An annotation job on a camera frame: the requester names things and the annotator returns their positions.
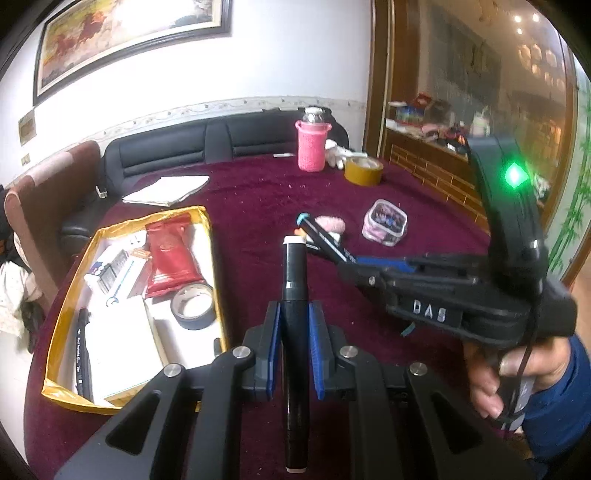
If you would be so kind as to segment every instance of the framed painting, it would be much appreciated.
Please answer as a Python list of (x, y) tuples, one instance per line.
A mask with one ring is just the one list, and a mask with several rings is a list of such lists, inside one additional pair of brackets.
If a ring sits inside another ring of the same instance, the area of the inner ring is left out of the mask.
[(76, 0), (43, 26), (33, 105), (102, 66), (230, 30), (231, 0)]

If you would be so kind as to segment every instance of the table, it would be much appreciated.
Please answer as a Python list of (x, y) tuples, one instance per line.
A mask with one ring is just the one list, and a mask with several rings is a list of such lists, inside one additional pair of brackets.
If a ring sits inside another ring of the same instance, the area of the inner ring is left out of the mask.
[[(377, 187), (349, 183), (338, 170), (305, 173), (294, 158), (271, 156), (215, 165), (191, 166), (176, 174), (209, 174), (210, 182), (178, 206), (204, 205), (212, 221), (217, 270), (222, 274), (226, 323), (233, 344), (247, 328), (263, 322), (270, 300), (281, 298), (282, 240), (293, 232), (299, 213), (340, 216), (346, 222), (344, 246), (355, 255), (400, 257), (425, 252), (486, 251), (488, 236), (462, 211), (445, 204), (403, 169), (385, 165)], [(155, 173), (138, 187), (160, 178)], [(365, 212), (376, 199), (387, 199), (408, 214), (408, 234), (395, 247), (363, 238)], [(154, 213), (159, 208), (119, 202), (105, 216), (103, 226)], [(58, 468), (106, 421), (107, 417), (77, 413), (40, 394), (51, 333), (76, 265), (62, 285), (43, 325), (31, 364), (25, 399), (25, 449), (31, 469), (40, 480), (53, 479)], [(381, 362), (409, 364), (418, 360), (433, 368), (466, 394), (466, 374), (460, 342), (429, 327), (418, 327), (409, 337), (400, 332), (406, 323), (374, 308), (355, 288), (339, 281), (336, 268), (309, 256), (310, 298), (323, 302), (327, 323), (340, 326), (352, 344)], [(283, 464), (281, 389), (267, 404), (243, 410), (241, 478), (290, 478)], [(349, 477), (348, 421), (342, 404), (319, 402), (310, 406), (310, 459), (307, 473), (298, 478)]]

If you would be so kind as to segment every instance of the green led light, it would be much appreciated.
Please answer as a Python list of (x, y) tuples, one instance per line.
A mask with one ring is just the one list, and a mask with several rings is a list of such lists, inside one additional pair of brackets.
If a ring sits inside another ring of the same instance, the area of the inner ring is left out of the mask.
[(515, 162), (513, 162), (505, 172), (506, 182), (515, 189), (528, 179), (529, 175)]

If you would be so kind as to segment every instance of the white paper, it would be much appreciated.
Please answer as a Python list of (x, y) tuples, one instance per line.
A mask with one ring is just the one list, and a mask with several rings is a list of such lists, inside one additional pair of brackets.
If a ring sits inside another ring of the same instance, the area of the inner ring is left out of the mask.
[(93, 400), (152, 379), (163, 368), (142, 297), (98, 311), (86, 326)]
[(171, 206), (198, 192), (209, 181), (207, 175), (162, 177), (156, 183), (123, 197), (125, 203)]

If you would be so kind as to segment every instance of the black electrical tape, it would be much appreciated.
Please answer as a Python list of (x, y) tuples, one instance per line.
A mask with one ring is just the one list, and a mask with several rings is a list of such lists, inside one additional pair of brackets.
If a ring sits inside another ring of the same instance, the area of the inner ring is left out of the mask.
[[(211, 299), (211, 306), (203, 313), (197, 316), (187, 316), (181, 313), (183, 304), (189, 300), (205, 295)], [(215, 303), (213, 301), (213, 289), (204, 283), (191, 283), (181, 288), (170, 301), (170, 309), (174, 318), (181, 327), (187, 330), (201, 330), (210, 326), (216, 319)]]

